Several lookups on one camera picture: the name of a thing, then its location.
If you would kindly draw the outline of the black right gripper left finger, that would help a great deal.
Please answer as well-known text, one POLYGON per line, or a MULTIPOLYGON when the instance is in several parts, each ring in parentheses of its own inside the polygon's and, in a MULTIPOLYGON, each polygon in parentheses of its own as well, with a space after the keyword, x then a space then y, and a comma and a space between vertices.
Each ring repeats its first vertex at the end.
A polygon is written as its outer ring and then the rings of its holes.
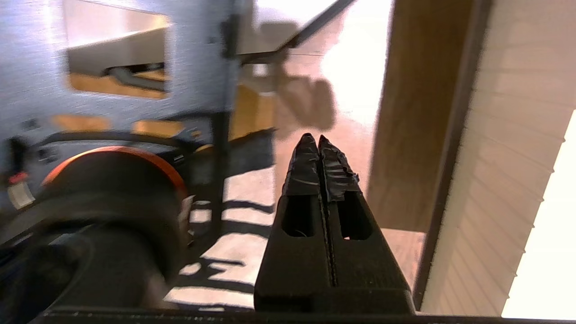
POLYGON ((294 148, 254 287, 258 312, 313 312, 329 288, 319 151, 305 133, 294 148))

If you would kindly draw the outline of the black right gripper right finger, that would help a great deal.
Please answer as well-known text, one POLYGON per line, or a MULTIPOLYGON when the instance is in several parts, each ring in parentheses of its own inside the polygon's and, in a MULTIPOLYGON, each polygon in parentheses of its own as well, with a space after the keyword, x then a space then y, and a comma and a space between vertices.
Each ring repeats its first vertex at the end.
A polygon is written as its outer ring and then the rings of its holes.
POLYGON ((331 288, 340 313, 413 314, 411 289, 360 189, 345 154, 319 138, 331 288))

